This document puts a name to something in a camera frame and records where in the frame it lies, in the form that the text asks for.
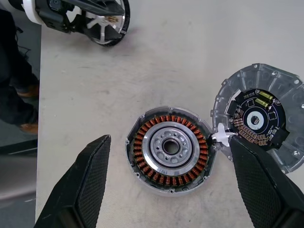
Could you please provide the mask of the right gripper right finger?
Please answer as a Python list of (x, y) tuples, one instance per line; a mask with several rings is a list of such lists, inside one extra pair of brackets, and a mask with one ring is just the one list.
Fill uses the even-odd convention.
[(232, 137), (238, 189), (254, 228), (304, 228), (304, 193), (259, 146)]

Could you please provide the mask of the person in dark trousers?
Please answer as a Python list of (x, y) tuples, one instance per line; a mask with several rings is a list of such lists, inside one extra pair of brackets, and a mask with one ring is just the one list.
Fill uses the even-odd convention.
[(38, 133), (38, 111), (24, 101), (39, 97), (39, 80), (20, 54), (10, 12), (0, 9), (0, 120), (26, 133)]

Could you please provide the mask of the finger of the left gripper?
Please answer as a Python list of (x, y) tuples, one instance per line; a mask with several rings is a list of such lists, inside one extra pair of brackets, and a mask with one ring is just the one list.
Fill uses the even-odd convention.
[(98, 16), (121, 16), (125, 13), (116, 0), (80, 0), (79, 7)]
[(72, 32), (85, 34), (89, 38), (100, 40), (102, 38), (102, 29), (104, 29), (104, 40), (116, 40), (121, 38), (121, 34), (113, 27), (71, 27)]

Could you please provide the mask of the black metal table frame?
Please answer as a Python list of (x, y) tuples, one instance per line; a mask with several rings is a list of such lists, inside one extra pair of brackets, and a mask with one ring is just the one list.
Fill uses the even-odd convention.
[(0, 155), (28, 155), (37, 154), (37, 151), (37, 139), (0, 146)]

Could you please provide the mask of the motor cover with circuit board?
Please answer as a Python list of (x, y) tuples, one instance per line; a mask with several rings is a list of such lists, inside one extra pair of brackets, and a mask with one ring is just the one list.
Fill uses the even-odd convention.
[(269, 153), (283, 173), (304, 164), (304, 81), (296, 74), (254, 63), (224, 80), (210, 112), (213, 129)]

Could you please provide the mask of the black spoked wheel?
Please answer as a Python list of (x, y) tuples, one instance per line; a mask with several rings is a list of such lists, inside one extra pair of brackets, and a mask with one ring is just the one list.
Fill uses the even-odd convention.
[(92, 27), (113, 27), (117, 32), (121, 34), (120, 39), (116, 40), (104, 40), (104, 28), (102, 29), (102, 38), (100, 40), (88, 38), (94, 43), (103, 47), (115, 46), (118, 44), (127, 33), (130, 24), (130, 5), (128, 0), (116, 0), (124, 9), (125, 13), (121, 16), (97, 16), (93, 13), (81, 10), (81, 18), (77, 27), (85, 27), (91, 29)]

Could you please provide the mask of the motor stator housing copper windings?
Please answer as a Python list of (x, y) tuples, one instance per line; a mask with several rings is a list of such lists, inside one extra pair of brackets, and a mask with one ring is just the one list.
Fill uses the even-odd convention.
[(137, 180), (160, 196), (179, 197), (210, 177), (216, 150), (212, 128), (195, 113), (161, 106), (140, 115), (125, 140)]

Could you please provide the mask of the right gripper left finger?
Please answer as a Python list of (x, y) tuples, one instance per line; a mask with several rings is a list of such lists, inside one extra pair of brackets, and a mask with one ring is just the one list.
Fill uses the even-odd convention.
[(54, 186), (34, 228), (96, 228), (105, 192), (111, 136), (90, 142)]

